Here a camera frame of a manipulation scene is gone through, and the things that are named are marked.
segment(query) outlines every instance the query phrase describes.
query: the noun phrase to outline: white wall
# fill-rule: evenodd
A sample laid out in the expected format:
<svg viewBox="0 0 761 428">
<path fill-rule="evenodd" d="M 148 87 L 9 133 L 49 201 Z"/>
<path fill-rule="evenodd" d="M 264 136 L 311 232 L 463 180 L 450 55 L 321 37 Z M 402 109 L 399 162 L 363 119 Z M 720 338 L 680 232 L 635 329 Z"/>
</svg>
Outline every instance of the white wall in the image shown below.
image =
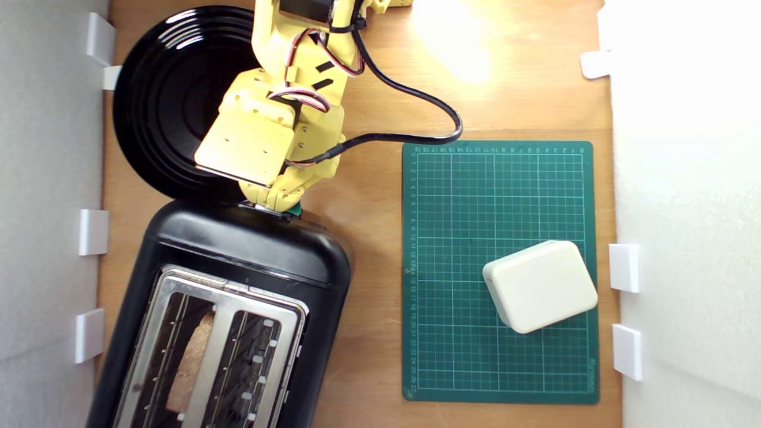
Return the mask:
<svg viewBox="0 0 761 428">
<path fill-rule="evenodd" d="M 642 247 L 624 427 L 761 426 L 761 5 L 608 0 L 617 231 Z"/>
<path fill-rule="evenodd" d="M 92 362 L 74 364 L 97 258 L 79 209 L 100 208 L 102 68 L 88 12 L 107 0 L 0 0 L 0 426 L 81 427 Z"/>
</svg>

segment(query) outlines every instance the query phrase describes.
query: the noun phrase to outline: white box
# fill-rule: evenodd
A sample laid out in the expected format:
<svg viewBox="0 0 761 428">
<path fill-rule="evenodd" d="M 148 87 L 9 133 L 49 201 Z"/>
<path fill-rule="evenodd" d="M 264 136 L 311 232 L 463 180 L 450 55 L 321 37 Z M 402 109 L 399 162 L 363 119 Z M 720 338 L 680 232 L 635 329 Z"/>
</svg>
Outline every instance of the white box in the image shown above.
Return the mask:
<svg viewBox="0 0 761 428">
<path fill-rule="evenodd" d="M 545 241 L 494 260 L 483 278 L 502 322 L 522 334 L 597 306 L 597 290 L 570 241 Z"/>
</svg>

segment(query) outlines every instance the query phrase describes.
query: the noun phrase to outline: wooden table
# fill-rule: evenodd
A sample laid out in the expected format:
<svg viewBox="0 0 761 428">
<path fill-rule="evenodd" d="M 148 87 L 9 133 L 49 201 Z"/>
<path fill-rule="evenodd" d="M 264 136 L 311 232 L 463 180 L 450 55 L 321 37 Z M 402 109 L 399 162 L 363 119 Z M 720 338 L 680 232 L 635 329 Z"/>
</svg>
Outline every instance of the wooden table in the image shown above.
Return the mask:
<svg viewBox="0 0 761 428">
<path fill-rule="evenodd" d="M 200 0 L 112 0 L 116 61 L 168 15 Z M 226 2 L 248 8 L 253 0 Z M 416 0 L 374 16 L 365 40 L 389 76 L 460 111 L 465 139 L 589 139 L 595 147 L 600 279 L 601 401 L 590 407 L 407 402 L 401 387 L 401 146 L 373 142 L 342 157 L 337 176 L 307 192 L 305 209 L 346 235 L 356 274 L 323 383 L 315 428 L 402 426 L 621 426 L 621 381 L 611 360 L 618 296 L 608 286 L 615 241 L 611 114 L 606 79 L 586 81 L 579 56 L 597 48 L 602 0 Z M 100 265 L 107 340 L 148 220 L 168 199 L 122 156 L 106 94 L 104 209 L 110 252 Z M 393 92 L 371 73 L 345 96 L 347 137 L 370 131 L 448 133 L 442 112 Z"/>
</svg>

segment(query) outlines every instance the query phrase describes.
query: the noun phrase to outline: red and white wire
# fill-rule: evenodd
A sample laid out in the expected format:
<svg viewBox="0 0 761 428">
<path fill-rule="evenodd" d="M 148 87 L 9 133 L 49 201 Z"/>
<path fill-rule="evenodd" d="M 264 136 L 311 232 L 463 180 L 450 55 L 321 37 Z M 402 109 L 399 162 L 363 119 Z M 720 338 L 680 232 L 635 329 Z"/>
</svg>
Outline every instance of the red and white wire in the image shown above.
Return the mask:
<svg viewBox="0 0 761 428">
<path fill-rule="evenodd" d="M 330 49 L 328 49 L 328 46 L 325 44 L 325 41 L 323 40 L 322 31 L 317 30 L 315 28 L 307 28 L 304 31 L 301 31 L 300 33 L 295 34 L 291 38 L 291 49 L 288 50 L 288 58 L 285 60 L 285 70 L 283 72 L 283 88 L 272 92 L 268 96 L 268 98 L 272 99 L 278 96 L 290 97 L 291 99 L 299 101 L 302 104 L 306 104 L 310 107 L 313 107 L 315 109 L 318 109 L 319 111 L 326 113 L 330 110 L 330 102 L 322 94 L 309 88 L 292 87 L 291 84 L 288 83 L 288 69 L 293 65 L 293 60 L 296 56 L 296 51 L 298 50 L 298 46 L 301 43 L 301 41 L 304 39 L 304 36 L 310 36 L 312 34 L 317 35 L 317 37 L 315 37 L 314 42 L 318 44 L 321 48 L 323 48 L 325 55 L 328 57 L 328 60 L 335 67 L 342 70 L 344 73 L 346 73 L 350 77 L 357 77 L 365 71 L 365 61 L 362 59 L 362 55 L 359 53 L 359 51 L 357 51 L 357 61 L 358 61 L 359 67 L 356 70 L 351 69 L 350 67 L 345 65 L 343 62 L 341 62 L 340 59 L 336 58 L 336 56 L 333 55 L 332 52 L 330 52 Z"/>
<path fill-rule="evenodd" d="M 289 97 L 323 113 L 330 111 L 330 101 L 328 101 L 324 95 L 309 88 L 289 86 L 287 88 L 280 88 L 273 91 L 267 97 L 269 99 L 273 99 L 274 97 Z"/>
</svg>

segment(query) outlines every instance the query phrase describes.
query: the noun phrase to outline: black plate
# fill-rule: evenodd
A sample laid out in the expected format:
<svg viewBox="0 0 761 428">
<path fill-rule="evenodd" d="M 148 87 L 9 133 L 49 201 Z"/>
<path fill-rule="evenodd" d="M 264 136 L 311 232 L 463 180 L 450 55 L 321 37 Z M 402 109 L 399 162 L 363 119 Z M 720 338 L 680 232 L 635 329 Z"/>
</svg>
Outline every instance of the black plate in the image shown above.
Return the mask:
<svg viewBox="0 0 761 428">
<path fill-rule="evenodd" d="M 238 73 L 260 67 L 253 12 L 205 6 L 148 31 L 127 56 L 113 96 L 116 137 L 132 168 L 174 199 L 245 200 L 237 182 L 199 170 L 193 154 Z"/>
</svg>

